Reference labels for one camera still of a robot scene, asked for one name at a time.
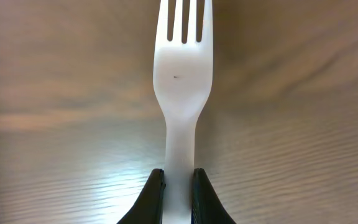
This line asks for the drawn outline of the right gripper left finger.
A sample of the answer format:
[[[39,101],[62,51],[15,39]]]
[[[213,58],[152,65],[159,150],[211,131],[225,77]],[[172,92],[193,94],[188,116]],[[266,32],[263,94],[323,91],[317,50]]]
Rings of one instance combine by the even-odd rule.
[[[153,169],[131,209],[117,224],[161,224],[164,171]]]

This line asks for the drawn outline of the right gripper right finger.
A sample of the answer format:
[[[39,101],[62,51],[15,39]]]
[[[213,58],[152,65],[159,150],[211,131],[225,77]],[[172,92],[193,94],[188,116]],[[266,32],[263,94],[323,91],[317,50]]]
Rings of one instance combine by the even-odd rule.
[[[236,224],[223,207],[204,169],[197,168],[192,183],[192,224]]]

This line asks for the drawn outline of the pink plastic fork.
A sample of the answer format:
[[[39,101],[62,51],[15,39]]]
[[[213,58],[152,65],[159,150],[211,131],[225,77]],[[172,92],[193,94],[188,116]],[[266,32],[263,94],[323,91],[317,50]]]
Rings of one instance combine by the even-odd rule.
[[[168,1],[161,0],[155,38],[153,85],[165,117],[162,223],[191,223],[195,130],[213,82],[213,2],[205,0],[197,41],[197,2],[191,0],[187,41],[182,42],[183,2],[177,1],[168,39]]]

